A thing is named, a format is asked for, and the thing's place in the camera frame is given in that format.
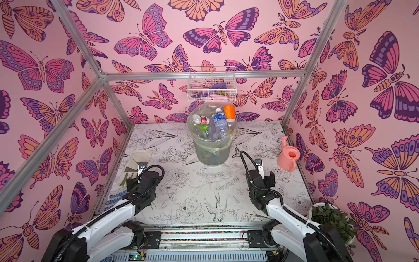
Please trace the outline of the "lime green label bottle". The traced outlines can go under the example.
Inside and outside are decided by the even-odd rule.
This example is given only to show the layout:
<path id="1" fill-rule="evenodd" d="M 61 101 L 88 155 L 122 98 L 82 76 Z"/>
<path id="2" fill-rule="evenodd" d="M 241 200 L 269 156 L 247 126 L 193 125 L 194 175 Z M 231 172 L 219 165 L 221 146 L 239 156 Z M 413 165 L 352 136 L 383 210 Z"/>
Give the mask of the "lime green label bottle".
<path id="1" fill-rule="evenodd" d="M 210 126 L 208 124 L 197 124 L 195 127 L 200 138 L 210 138 Z"/>

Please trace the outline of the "orange label bottle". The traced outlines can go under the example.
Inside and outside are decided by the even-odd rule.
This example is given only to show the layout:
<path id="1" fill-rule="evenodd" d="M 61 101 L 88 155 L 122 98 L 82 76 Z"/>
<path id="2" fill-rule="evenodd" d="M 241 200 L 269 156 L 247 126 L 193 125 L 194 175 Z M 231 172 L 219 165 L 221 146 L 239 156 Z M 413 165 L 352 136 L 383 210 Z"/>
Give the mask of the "orange label bottle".
<path id="1" fill-rule="evenodd" d="M 226 105 L 224 107 L 224 113 L 227 119 L 228 130 L 232 133 L 236 126 L 236 119 L 235 119 L 235 106 L 234 105 Z"/>

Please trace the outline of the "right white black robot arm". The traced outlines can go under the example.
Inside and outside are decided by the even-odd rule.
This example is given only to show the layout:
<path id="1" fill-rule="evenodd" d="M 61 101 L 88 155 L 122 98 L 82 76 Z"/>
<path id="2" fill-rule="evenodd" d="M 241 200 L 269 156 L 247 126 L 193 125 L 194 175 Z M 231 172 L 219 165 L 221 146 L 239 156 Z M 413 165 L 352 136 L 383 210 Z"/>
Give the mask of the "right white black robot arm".
<path id="1" fill-rule="evenodd" d="M 293 210 L 279 192 L 270 188 L 273 174 L 263 178 L 254 160 L 253 170 L 244 159 L 242 163 L 252 204 L 271 218 L 262 229 L 262 239 L 268 246 L 283 246 L 304 262 L 352 261 L 336 228 L 321 226 Z"/>

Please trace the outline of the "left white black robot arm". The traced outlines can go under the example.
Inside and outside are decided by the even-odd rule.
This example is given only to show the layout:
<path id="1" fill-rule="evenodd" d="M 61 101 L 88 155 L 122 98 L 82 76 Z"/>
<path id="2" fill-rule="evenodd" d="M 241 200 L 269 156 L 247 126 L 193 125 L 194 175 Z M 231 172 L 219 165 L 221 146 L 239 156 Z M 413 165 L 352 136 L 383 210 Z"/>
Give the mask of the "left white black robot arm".
<path id="1" fill-rule="evenodd" d="M 156 187 L 165 171 L 159 165 L 143 170 L 138 179 L 128 179 L 133 186 L 117 204 L 100 216 L 74 230 L 59 230 L 51 239 L 43 262 L 100 262 L 108 255 L 144 238 L 144 228 L 132 218 L 151 205 Z"/>

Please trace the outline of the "red white label bottle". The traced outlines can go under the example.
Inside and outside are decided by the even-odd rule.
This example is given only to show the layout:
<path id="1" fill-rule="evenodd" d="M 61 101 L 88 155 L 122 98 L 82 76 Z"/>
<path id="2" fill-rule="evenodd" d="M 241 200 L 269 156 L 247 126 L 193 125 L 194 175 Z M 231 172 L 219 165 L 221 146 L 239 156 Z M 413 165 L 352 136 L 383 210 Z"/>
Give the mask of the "red white label bottle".
<path id="1" fill-rule="evenodd" d="M 206 116 L 201 116 L 198 114 L 194 114 L 192 115 L 192 121 L 194 124 L 196 125 L 200 125 L 200 124 L 209 124 L 210 119 Z"/>

